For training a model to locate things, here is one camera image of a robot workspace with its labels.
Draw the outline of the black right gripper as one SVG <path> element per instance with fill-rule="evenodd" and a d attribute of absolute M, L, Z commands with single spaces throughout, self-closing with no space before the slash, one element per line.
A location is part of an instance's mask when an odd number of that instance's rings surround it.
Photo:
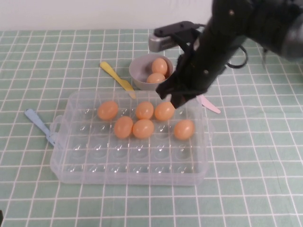
<path fill-rule="evenodd" d="M 253 10 L 250 0 L 213 1 L 212 16 L 203 31 L 190 30 L 196 38 L 190 44 L 178 36 L 186 29 L 181 23 L 155 29 L 157 37 L 170 36 L 184 52 L 174 73 L 156 88 L 160 98 L 170 94 L 171 104 L 178 109 L 205 93 L 245 41 L 245 29 Z"/>

